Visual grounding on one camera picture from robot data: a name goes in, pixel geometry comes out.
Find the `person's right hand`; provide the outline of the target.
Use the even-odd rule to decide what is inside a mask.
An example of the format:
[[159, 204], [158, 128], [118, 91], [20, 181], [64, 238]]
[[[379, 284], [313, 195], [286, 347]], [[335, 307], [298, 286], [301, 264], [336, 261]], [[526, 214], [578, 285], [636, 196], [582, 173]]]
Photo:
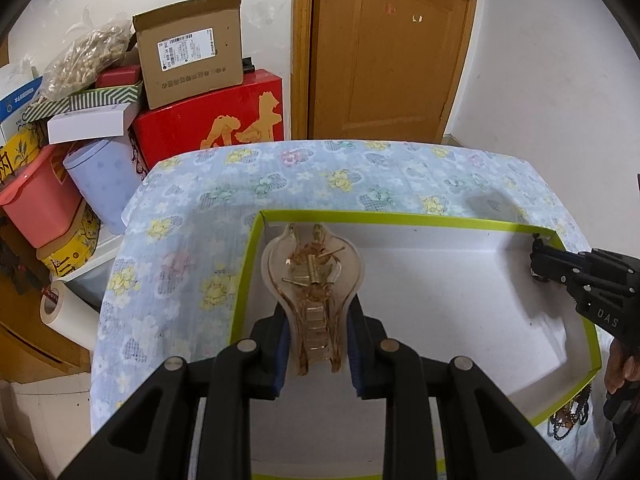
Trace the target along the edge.
[[609, 394], [625, 385], [625, 382], [638, 382], [640, 378], [639, 353], [632, 353], [618, 339], [610, 345], [608, 364], [604, 374], [604, 384]]

